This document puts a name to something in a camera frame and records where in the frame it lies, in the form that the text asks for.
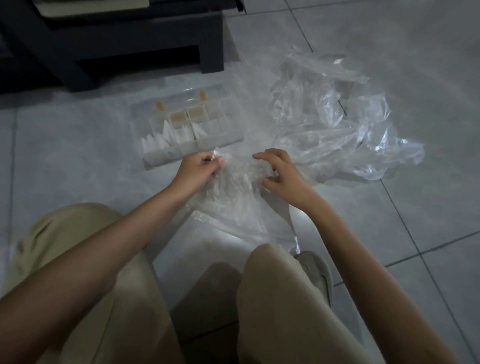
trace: beige shoe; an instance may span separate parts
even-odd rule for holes
[[[333,282],[332,273],[328,264],[321,256],[311,251],[301,252],[294,256],[300,263],[303,271],[307,274],[310,282],[317,287],[330,307],[332,306]]]

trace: plastic storage box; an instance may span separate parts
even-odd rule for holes
[[[129,109],[146,169],[243,139],[244,111],[223,85],[144,100]]]

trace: khaki trousers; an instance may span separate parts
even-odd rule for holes
[[[108,226],[120,215],[78,204],[45,215],[15,247],[4,289]],[[241,281],[238,355],[248,363],[369,363],[300,264],[279,246],[249,256]],[[143,252],[39,363],[184,363],[172,321]]]

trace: plastic bag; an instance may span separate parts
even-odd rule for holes
[[[314,180],[338,172],[377,180],[388,168],[420,163],[423,145],[398,137],[385,95],[371,91],[368,77],[344,69],[342,57],[293,51],[278,66],[273,146]]]
[[[252,157],[235,158],[215,149],[214,157],[220,155],[223,167],[189,202],[195,210],[192,216],[247,241],[296,249],[296,237],[284,213],[288,204],[258,183],[274,176],[270,164]]]

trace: forearm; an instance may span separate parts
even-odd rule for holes
[[[171,191],[155,195],[7,294],[0,301],[3,359],[15,359],[26,350],[37,352],[49,344],[55,334],[94,303],[182,203],[182,198]]]
[[[321,197],[306,213],[388,363],[456,363],[413,302]]]

